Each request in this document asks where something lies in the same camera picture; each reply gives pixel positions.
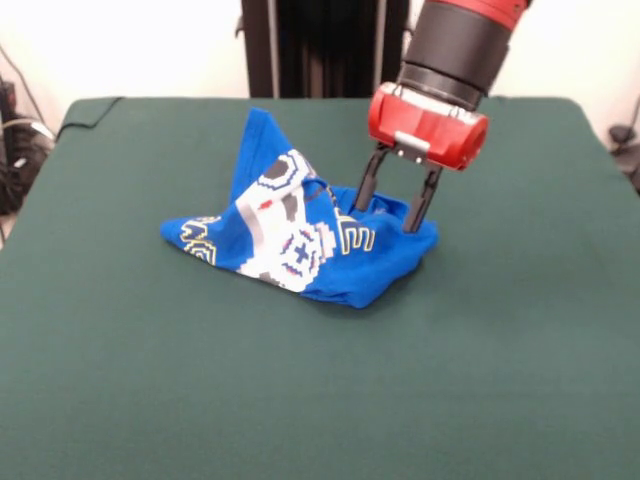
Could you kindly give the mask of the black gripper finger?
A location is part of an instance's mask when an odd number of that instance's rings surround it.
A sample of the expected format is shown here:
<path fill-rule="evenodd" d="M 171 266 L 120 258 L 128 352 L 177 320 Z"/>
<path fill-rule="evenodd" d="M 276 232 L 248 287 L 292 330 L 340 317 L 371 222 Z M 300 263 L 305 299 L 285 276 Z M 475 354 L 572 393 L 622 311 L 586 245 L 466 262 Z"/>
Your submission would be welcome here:
<path fill-rule="evenodd" d="M 388 153 L 389 147 L 387 145 L 382 143 L 376 144 L 373 154 L 367 163 L 367 167 L 353 203 L 353 208 L 355 210 L 364 212 L 368 209 L 377 186 L 377 172 Z"/>
<path fill-rule="evenodd" d="M 414 197 L 409 212 L 405 217 L 403 231 L 416 233 L 425 219 L 426 213 L 438 188 L 443 168 L 430 164 L 426 170 L 426 176 L 419 193 Z"/>

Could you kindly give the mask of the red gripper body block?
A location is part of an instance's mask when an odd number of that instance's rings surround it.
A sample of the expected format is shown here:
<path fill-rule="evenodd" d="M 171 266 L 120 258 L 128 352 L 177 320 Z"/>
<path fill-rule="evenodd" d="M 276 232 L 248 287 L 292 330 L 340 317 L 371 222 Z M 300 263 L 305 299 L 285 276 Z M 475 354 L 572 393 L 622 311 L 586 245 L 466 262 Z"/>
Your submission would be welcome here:
<path fill-rule="evenodd" d="M 489 129 L 483 114 L 423 95 L 392 82 L 374 93 L 369 135 L 416 163 L 465 170 L 478 156 Z"/>

